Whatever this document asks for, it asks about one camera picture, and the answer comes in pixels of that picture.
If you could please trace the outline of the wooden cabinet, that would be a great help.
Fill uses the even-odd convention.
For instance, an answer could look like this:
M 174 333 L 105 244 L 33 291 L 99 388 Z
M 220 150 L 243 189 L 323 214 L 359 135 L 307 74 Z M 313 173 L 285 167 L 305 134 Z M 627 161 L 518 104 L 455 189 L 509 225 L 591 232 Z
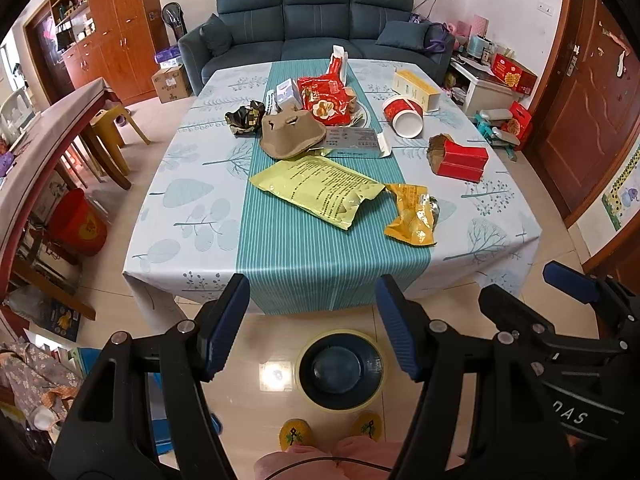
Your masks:
M 103 78 L 126 104 L 154 98 L 157 52 L 169 46 L 160 0 L 49 0 L 73 86 Z

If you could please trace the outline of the black gold wrapper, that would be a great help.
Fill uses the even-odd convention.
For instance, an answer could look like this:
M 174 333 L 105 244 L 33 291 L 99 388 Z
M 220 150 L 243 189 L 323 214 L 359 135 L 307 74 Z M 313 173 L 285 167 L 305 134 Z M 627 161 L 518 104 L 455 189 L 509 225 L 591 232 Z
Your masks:
M 251 100 L 250 104 L 240 106 L 235 112 L 224 114 L 224 120 L 235 136 L 260 136 L 265 112 L 264 103 Z

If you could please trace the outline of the red white torn carton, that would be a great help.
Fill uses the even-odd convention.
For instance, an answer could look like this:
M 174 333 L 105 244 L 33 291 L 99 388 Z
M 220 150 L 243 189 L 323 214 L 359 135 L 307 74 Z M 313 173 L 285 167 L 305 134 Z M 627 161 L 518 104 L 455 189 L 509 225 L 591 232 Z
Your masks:
M 347 70 L 348 52 L 343 46 L 334 44 L 326 73 L 344 86 L 347 80 Z

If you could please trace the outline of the teal exercise stepper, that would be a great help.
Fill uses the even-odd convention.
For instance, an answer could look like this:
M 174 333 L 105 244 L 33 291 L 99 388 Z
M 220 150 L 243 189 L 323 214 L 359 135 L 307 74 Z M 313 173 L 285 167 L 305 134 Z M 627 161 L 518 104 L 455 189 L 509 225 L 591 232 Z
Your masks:
M 515 150 L 521 144 L 518 138 L 520 123 L 506 108 L 479 110 L 473 117 L 473 124 L 492 148 L 501 148 L 512 162 L 518 159 Z

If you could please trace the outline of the long wooden side table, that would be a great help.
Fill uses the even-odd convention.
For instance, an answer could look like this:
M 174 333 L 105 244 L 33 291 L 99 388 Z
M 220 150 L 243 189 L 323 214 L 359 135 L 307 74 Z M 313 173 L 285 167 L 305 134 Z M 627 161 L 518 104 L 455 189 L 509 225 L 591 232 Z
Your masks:
M 48 107 L 27 133 L 26 148 L 17 156 L 14 168 L 1 185 L 2 296 L 8 293 L 10 277 L 16 275 L 88 320 L 96 318 L 93 307 L 56 286 L 25 260 L 18 258 L 16 252 L 36 199 L 76 138 L 85 140 L 90 153 L 120 188 L 131 188 L 129 180 L 106 154 L 91 129 L 91 119 L 111 102 L 119 103 L 120 99 L 103 78 L 98 78 Z

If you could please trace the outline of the left yellow slipper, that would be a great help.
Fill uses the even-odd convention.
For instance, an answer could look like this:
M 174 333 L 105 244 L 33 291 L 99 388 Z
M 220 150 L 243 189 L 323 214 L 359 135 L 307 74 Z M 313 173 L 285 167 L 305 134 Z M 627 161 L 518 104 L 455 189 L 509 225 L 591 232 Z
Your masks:
M 315 446 L 314 432 L 306 420 L 293 418 L 287 420 L 279 432 L 280 449 L 285 452 L 292 446 Z

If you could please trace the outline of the dark teal sofa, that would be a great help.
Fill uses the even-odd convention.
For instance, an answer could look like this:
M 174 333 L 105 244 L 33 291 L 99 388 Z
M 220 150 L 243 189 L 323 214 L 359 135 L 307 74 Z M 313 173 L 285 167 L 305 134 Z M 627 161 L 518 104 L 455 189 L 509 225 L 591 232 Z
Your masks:
M 413 0 L 217 0 L 178 48 L 194 92 L 224 68 L 328 58 L 336 46 L 350 58 L 416 64 L 441 84 L 454 36 L 413 22 L 412 9 Z

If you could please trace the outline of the brown wooden door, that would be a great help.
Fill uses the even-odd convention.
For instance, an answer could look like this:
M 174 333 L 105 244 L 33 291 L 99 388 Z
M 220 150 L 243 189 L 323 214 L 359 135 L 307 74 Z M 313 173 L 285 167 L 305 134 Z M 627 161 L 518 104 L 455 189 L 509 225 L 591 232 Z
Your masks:
M 524 154 L 567 226 L 586 212 L 639 128 L 639 58 L 602 0 L 562 0 Z

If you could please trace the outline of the orange snack bag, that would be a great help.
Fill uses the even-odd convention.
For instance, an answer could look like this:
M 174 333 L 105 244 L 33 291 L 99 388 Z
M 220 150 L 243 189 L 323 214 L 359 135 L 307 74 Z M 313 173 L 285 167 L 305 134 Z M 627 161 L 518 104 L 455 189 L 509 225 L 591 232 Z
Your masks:
M 405 183 L 385 187 L 395 196 L 397 217 L 385 227 L 384 234 L 413 247 L 435 245 L 437 200 L 428 188 Z

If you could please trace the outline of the yellow paper envelope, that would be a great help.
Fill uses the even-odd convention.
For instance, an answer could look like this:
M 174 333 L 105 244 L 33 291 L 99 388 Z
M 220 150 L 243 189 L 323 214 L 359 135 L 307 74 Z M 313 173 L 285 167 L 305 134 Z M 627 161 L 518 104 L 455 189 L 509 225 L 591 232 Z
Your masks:
M 261 191 L 285 200 L 347 231 L 360 205 L 375 200 L 385 185 L 317 155 L 280 160 L 250 177 Z

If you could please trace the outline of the cardboard box on floor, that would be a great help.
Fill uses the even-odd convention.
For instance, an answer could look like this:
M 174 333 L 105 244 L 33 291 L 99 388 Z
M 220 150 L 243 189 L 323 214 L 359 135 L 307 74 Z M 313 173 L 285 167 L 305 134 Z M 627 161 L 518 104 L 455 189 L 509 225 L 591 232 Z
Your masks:
M 182 64 L 161 68 L 152 77 L 152 84 L 163 104 L 192 96 L 190 80 Z

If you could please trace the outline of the blue plastic stool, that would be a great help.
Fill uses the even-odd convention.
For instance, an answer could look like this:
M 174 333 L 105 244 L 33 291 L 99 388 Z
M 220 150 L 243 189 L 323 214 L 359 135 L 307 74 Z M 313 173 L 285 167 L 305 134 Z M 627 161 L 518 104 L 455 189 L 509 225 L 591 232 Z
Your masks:
M 163 397 L 163 383 L 160 373 L 147 374 L 149 386 L 150 413 L 152 420 L 152 434 L 156 452 L 164 455 L 174 449 L 171 441 L 168 419 Z

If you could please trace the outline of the red cardboard box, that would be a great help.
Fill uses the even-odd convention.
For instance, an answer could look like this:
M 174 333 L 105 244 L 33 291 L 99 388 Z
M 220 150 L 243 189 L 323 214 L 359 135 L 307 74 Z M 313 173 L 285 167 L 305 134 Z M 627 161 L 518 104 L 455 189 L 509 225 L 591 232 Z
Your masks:
M 472 183 L 482 180 L 488 162 L 484 148 L 457 144 L 446 134 L 428 140 L 426 156 L 434 174 Z

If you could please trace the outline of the red snack bag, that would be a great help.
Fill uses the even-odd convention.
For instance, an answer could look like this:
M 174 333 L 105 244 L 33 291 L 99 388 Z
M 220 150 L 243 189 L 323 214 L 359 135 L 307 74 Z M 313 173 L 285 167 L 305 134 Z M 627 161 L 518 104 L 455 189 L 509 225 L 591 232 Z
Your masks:
M 297 88 L 304 109 L 309 110 L 318 122 L 327 127 L 347 126 L 352 122 L 356 92 L 345 87 L 336 75 L 300 77 Z

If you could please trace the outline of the leaf pattern tablecloth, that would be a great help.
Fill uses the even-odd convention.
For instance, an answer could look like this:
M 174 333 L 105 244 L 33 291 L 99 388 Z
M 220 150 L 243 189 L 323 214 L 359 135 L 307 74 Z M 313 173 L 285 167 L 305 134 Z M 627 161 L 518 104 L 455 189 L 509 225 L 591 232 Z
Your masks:
M 224 113 L 261 99 L 288 77 L 317 76 L 321 60 L 273 62 L 216 73 L 165 152 L 142 204 L 124 278 L 154 330 L 181 320 L 178 298 L 218 298 L 232 274 L 250 281 L 267 314 L 370 304 L 390 274 L 420 299 L 466 278 L 517 294 L 541 229 L 495 154 L 478 182 L 435 174 L 434 136 L 479 148 L 480 133 L 448 98 L 413 139 L 383 116 L 397 64 L 352 61 L 348 81 L 387 153 L 382 158 L 269 157 L 235 136 Z

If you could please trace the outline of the pink trousers legs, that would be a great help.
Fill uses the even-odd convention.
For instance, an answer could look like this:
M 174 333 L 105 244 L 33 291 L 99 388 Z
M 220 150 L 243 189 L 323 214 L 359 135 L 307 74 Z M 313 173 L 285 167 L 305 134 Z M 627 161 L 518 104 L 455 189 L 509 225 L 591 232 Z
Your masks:
M 375 442 L 366 436 L 347 437 L 337 442 L 330 452 L 311 445 L 296 444 L 286 451 L 262 456 L 254 466 L 256 479 L 387 479 L 388 471 L 345 462 L 345 458 L 393 468 L 402 449 L 399 442 Z

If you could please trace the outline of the red white paper bucket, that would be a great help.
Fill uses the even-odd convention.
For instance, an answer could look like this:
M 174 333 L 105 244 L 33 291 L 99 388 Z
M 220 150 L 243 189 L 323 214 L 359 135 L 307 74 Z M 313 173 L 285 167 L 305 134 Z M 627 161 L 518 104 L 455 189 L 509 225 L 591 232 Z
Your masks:
M 405 96 L 391 96 L 383 103 L 383 115 L 395 133 L 404 139 L 414 139 L 423 131 L 422 107 Z

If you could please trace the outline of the small red gift bag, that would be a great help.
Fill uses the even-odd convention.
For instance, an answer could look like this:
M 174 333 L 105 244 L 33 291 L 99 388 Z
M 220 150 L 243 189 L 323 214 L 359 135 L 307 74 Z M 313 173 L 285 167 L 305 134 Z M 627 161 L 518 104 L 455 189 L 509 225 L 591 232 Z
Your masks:
M 515 148 L 521 150 L 533 128 L 532 114 L 525 106 L 516 101 L 509 107 L 509 112 L 512 117 L 502 124 L 500 129 L 515 136 L 518 139 L 518 145 Z

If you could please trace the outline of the grey box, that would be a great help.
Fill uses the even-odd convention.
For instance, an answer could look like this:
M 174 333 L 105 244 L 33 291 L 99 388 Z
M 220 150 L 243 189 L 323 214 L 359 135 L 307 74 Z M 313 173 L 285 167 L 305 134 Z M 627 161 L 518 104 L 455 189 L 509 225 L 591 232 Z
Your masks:
M 385 158 L 392 154 L 383 133 L 360 127 L 327 128 L 318 148 L 338 158 Z

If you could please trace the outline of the white low cabinet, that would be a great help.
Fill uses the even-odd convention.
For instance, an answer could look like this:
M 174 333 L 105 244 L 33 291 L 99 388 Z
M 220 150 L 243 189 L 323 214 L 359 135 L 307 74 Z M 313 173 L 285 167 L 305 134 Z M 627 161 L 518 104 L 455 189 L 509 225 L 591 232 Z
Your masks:
M 450 60 L 449 71 L 456 77 L 457 86 L 465 88 L 461 109 L 469 118 L 480 110 L 509 108 L 513 102 L 521 101 L 523 97 L 495 76 L 478 70 L 460 58 Z

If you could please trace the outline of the yellow long carton box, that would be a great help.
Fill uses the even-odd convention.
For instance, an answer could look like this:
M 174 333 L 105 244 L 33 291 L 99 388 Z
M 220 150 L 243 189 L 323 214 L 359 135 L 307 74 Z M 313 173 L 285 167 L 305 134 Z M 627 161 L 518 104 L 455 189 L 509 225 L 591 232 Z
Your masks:
M 393 90 L 419 104 L 424 113 L 439 109 L 440 90 L 410 70 L 396 70 L 393 76 Z

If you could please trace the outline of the red gift box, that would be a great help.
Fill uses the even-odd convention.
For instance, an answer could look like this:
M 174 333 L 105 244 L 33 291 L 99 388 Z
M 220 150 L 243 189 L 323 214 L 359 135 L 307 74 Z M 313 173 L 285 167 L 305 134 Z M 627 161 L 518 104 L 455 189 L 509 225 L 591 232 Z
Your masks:
M 530 96 L 534 90 L 537 75 L 518 61 L 497 53 L 491 64 L 491 71 L 507 87 L 523 96 Z

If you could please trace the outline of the yellow rim trash bin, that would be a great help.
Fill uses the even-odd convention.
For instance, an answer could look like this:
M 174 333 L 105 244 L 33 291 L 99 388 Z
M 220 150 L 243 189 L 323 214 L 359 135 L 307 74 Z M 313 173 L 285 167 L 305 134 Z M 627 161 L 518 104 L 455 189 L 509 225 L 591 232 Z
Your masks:
M 295 379 L 304 397 L 332 413 L 362 410 L 386 379 L 386 359 L 376 341 L 358 330 L 330 330 L 299 353 Z

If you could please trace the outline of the brown paper cup carrier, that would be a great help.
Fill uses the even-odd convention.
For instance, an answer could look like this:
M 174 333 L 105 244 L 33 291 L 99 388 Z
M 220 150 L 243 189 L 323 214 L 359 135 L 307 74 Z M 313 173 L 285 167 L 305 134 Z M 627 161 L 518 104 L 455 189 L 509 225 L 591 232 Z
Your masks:
M 306 152 L 326 138 L 326 126 L 308 110 L 285 110 L 262 118 L 260 147 L 272 159 L 285 160 Z

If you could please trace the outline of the white purple small box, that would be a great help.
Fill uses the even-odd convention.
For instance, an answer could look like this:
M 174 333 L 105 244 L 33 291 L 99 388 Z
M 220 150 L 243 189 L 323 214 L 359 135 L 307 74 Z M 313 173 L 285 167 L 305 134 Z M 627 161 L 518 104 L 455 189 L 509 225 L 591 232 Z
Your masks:
M 277 84 L 276 101 L 279 110 L 302 110 L 304 108 L 302 98 L 296 84 L 292 78 L 285 79 Z

